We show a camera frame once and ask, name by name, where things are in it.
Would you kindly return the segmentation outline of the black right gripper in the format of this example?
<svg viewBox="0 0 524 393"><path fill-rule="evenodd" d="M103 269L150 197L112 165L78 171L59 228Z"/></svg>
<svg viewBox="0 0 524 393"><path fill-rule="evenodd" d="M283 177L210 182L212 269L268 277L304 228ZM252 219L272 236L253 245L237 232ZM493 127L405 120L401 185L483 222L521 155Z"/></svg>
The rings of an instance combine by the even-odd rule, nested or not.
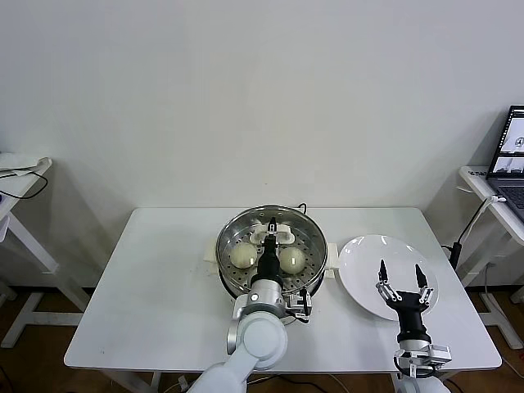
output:
<svg viewBox="0 0 524 393"><path fill-rule="evenodd" d="M415 273L419 292L397 291L390 285L385 261L381 260L376 289L381 298L386 303L390 302L391 308L397 313L400 325L398 341L430 340L422 322L422 312L430 305L434 288L429 286L419 264L415 264Z"/></svg>

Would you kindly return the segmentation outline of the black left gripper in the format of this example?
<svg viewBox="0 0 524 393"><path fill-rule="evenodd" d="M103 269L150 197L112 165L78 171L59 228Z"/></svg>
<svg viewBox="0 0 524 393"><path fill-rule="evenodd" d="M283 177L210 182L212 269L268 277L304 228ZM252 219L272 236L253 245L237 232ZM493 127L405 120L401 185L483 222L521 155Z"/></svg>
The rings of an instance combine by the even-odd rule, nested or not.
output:
<svg viewBox="0 0 524 393"><path fill-rule="evenodd" d="M265 240L267 236L273 236L274 242ZM258 229L258 243L264 244L264 252L258 261L255 280L262 279L282 283L280 276L280 261L277 256L277 247L281 243L282 235L278 229L278 222L273 219L266 224L261 224Z"/></svg>

